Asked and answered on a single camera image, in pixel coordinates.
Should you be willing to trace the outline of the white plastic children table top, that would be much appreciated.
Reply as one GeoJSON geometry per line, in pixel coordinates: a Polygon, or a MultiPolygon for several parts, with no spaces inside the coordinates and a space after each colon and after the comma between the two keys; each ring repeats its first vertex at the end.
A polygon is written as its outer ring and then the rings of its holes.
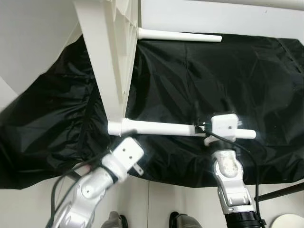
{"type": "Polygon", "coordinates": [[[123,134],[138,41],[140,0],[73,0],[108,134],[123,134]]]}

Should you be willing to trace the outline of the black cloth table cover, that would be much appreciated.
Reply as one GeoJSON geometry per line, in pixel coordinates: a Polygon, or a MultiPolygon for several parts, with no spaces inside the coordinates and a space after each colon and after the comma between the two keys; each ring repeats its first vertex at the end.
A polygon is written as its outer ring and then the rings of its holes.
{"type": "MultiPolygon", "coordinates": [[[[126,117],[193,124],[235,112],[261,184],[304,178],[304,47],[225,34],[220,43],[141,40],[126,117]]],[[[108,151],[116,137],[83,38],[0,112],[0,189],[24,189],[108,151]]]]}

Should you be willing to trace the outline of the grey left robot foot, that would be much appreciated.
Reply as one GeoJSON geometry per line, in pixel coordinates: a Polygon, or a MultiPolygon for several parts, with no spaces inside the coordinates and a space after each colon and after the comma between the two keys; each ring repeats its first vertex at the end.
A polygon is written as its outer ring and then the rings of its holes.
{"type": "Polygon", "coordinates": [[[128,228],[128,221],[126,216],[119,214],[117,211],[111,211],[108,219],[100,228],[128,228]]]}

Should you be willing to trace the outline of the grey robot foot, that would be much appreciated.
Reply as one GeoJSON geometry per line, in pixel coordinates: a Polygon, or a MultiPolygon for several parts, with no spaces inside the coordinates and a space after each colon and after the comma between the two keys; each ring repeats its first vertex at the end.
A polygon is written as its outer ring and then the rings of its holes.
{"type": "Polygon", "coordinates": [[[119,214],[117,211],[111,211],[108,219],[100,228],[128,228],[128,221],[126,216],[119,214]]]}
{"type": "Polygon", "coordinates": [[[202,225],[194,217],[173,211],[169,217],[169,228],[202,228],[202,225]]]}

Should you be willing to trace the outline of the grey right robot foot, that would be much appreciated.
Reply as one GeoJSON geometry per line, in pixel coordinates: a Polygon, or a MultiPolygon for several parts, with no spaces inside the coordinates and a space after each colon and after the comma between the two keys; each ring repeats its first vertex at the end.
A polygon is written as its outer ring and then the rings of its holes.
{"type": "Polygon", "coordinates": [[[194,217],[173,211],[169,217],[169,228],[202,228],[202,225],[194,217]]]}

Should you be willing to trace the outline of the black metal work table leg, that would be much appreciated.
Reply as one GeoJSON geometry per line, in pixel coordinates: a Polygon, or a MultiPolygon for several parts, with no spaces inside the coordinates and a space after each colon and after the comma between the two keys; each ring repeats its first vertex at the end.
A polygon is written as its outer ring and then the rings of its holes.
{"type": "Polygon", "coordinates": [[[280,196],[285,196],[285,195],[291,195],[292,193],[300,192],[304,190],[304,183],[296,184],[296,185],[291,185],[287,188],[284,189],[279,189],[264,195],[256,196],[256,201],[260,202],[263,200],[271,200],[278,198],[280,196]]]}

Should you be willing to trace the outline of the white round floor base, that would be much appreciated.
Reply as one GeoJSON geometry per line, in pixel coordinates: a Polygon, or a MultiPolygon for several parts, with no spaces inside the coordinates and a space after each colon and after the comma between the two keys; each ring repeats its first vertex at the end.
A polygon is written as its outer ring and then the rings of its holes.
{"type": "Polygon", "coordinates": [[[304,228],[304,217],[297,214],[283,214],[272,221],[270,228],[304,228]]]}

